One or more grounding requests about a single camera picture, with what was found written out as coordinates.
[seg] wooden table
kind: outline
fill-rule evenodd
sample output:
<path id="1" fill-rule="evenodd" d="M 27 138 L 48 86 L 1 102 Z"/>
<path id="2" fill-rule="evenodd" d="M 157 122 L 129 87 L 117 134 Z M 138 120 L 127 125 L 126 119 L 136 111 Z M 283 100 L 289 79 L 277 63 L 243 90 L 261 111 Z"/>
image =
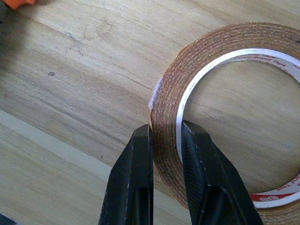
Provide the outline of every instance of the wooden table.
<path id="1" fill-rule="evenodd" d="M 0 43 L 0 213 L 24 225 L 95 225 L 107 176 L 179 51 L 231 23 L 300 29 L 297 0 L 39 0 Z M 186 119 L 202 125 L 249 191 L 300 169 L 300 86 L 270 65 L 210 72 Z M 155 172 L 155 224 L 189 224 Z"/>

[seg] brown tape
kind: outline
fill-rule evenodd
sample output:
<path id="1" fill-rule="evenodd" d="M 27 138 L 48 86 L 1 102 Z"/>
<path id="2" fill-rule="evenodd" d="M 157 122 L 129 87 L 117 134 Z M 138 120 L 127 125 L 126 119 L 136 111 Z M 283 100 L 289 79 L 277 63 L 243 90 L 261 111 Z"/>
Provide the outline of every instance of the brown tape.
<path id="1" fill-rule="evenodd" d="M 188 208 L 182 163 L 176 148 L 176 118 L 181 98 L 192 79 L 208 63 L 240 49 L 271 49 L 300 59 L 300 31 L 252 22 L 214 30 L 188 45 L 164 74 L 151 111 L 154 161 L 171 194 Z M 299 225 L 300 201 L 259 210 L 266 225 Z"/>

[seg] double-sided tape roll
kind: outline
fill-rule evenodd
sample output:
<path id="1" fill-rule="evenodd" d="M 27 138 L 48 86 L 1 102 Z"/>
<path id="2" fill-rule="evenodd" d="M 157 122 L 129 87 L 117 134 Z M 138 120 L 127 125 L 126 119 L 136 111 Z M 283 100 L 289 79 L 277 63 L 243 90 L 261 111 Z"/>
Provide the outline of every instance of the double-sided tape roll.
<path id="1" fill-rule="evenodd" d="M 263 22 L 214 30 L 180 52 L 150 101 L 156 167 L 171 194 L 186 208 L 181 160 L 181 123 L 186 102 L 206 73 L 242 60 L 272 64 L 300 82 L 300 31 Z M 278 189 L 250 196 L 264 224 L 300 225 L 300 174 Z"/>

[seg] orange object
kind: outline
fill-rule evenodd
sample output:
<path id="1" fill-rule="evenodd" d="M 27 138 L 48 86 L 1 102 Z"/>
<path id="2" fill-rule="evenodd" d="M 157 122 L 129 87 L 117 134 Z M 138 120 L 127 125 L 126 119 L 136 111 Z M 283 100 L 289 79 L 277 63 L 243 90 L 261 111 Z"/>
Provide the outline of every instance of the orange object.
<path id="1" fill-rule="evenodd" d="M 34 4 L 36 0 L 4 0 L 4 3 L 7 4 L 12 9 L 17 9 L 20 5 L 25 4 Z"/>

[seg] tape core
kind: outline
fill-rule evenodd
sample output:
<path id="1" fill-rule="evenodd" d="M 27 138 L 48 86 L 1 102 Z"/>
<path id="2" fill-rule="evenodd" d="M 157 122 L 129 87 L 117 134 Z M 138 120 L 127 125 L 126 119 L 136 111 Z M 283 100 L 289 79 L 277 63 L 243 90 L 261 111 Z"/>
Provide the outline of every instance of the tape core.
<path id="1" fill-rule="evenodd" d="M 184 108 L 188 97 L 197 83 L 212 69 L 234 61 L 259 61 L 276 66 L 295 78 L 300 83 L 300 60 L 282 52 L 264 48 L 240 49 L 224 54 L 204 66 L 189 83 L 181 98 L 176 118 L 176 145 L 177 152 L 182 161 L 181 155 L 181 124 Z M 250 197 L 258 209 L 278 207 L 292 203 L 300 199 L 300 174 L 291 182 L 275 190 L 250 194 Z"/>

